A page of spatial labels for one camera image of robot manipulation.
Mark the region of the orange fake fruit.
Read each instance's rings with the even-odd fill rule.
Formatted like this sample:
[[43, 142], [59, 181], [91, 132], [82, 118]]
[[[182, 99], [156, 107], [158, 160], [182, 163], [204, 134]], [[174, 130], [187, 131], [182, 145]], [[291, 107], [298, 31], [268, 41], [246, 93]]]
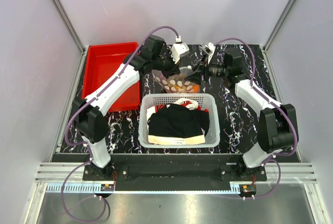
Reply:
[[194, 85], [190, 90], [189, 93], [199, 93], [200, 92], [200, 86], [198, 84]]

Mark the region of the clear zip top bag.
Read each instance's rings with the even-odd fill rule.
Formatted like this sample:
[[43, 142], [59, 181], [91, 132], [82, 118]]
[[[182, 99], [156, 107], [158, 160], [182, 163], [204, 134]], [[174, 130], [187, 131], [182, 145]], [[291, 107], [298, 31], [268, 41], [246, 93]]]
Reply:
[[185, 66], [180, 67], [180, 74], [175, 74], [169, 78], [165, 78], [161, 71], [153, 70], [151, 73], [154, 81], [156, 81], [167, 93], [189, 93], [189, 90], [194, 85], [198, 84], [186, 81], [186, 77], [193, 72], [191, 66]]

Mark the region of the red white cloth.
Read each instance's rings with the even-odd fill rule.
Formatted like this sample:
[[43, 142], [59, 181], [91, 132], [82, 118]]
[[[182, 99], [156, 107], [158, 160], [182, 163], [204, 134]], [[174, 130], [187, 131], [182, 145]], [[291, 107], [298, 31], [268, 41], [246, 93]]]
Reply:
[[[156, 106], [150, 107], [149, 110], [152, 110], [153, 113], [156, 113], [158, 110], [160, 110], [160, 109], [162, 109], [166, 106], [170, 106], [171, 104], [172, 103], [156, 105]], [[173, 102], [173, 104], [186, 107], [189, 110], [197, 109], [197, 110], [200, 110], [200, 111], [205, 111], [207, 113], [209, 112], [208, 109], [202, 109], [200, 107], [199, 103], [197, 101], [193, 100], [193, 99], [180, 98], [177, 101]]]

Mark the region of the white perforated plastic basket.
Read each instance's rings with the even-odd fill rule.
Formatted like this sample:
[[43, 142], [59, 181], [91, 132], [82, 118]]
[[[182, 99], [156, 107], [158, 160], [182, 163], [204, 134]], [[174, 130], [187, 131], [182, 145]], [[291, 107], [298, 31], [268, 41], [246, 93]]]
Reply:
[[[186, 141], [185, 138], [171, 137], [164, 143], [154, 144], [149, 142], [147, 121], [151, 116], [149, 108], [163, 104], [174, 103], [183, 98], [185, 101], [194, 100], [201, 109], [208, 110], [209, 129], [204, 136], [204, 142], [195, 144], [193, 141]], [[215, 147], [220, 142], [220, 124], [215, 98], [210, 94], [148, 94], [143, 97], [139, 114], [138, 140], [145, 148], [208, 148]]]

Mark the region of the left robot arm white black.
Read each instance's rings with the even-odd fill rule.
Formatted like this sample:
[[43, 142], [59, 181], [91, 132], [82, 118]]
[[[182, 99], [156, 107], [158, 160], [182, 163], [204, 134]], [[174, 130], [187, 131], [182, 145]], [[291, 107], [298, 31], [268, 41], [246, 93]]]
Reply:
[[187, 44], [180, 37], [168, 47], [163, 38], [150, 35], [98, 89], [84, 99], [73, 101], [75, 113], [71, 121], [88, 148], [88, 161], [95, 166], [94, 174], [100, 180], [107, 180], [112, 175], [109, 165], [111, 156], [106, 145], [108, 124], [105, 120], [110, 107], [142, 75], [153, 70], [161, 71], [166, 77], [179, 73], [181, 58], [188, 51]]

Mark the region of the red plastic bin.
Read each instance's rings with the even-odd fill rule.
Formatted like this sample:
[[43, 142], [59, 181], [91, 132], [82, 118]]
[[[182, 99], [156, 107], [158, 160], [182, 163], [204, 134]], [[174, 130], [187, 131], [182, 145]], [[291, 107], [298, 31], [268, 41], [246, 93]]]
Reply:
[[[81, 97], [85, 98], [103, 85], [137, 46], [136, 42], [90, 46], [87, 52]], [[140, 83], [137, 82], [115, 101], [109, 108], [109, 112], [138, 110], [139, 105]]]

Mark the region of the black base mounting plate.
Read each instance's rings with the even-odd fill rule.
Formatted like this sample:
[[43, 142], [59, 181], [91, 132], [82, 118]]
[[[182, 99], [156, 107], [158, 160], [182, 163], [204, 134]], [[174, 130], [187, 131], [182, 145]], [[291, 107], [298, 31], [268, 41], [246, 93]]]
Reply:
[[86, 165], [84, 181], [116, 180], [120, 191], [222, 191], [229, 183], [267, 181], [263, 167], [247, 169], [241, 155], [116, 154], [104, 169]]

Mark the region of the beige cloth with label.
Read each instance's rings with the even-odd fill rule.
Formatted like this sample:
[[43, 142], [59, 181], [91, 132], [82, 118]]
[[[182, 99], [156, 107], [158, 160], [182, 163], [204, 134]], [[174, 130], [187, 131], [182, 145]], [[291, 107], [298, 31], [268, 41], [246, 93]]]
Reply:
[[198, 135], [189, 138], [163, 137], [163, 136], [148, 136], [148, 142], [158, 145], [198, 145], [205, 143], [205, 136]]

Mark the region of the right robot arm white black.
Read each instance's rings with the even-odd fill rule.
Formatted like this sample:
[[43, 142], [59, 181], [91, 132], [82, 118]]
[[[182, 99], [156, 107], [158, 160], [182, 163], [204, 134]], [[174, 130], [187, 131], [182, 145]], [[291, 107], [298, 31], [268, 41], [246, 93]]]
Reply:
[[200, 63], [193, 68], [204, 79], [222, 78], [224, 86], [256, 113], [259, 118], [257, 142], [245, 152], [232, 173], [241, 180], [252, 179], [261, 167], [275, 156], [292, 155], [298, 144], [296, 109], [291, 104], [282, 104], [264, 93], [247, 76], [242, 67], [242, 56], [235, 48], [227, 48], [221, 64], [212, 63], [217, 55], [211, 42], [202, 47]]

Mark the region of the black cloth in basket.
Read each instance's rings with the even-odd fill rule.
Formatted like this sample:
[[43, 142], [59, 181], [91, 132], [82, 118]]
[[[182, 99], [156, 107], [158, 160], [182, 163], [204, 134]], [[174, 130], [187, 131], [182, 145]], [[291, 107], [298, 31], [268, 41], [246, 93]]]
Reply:
[[179, 104], [157, 105], [147, 109], [148, 136], [192, 138], [207, 135], [209, 112]]

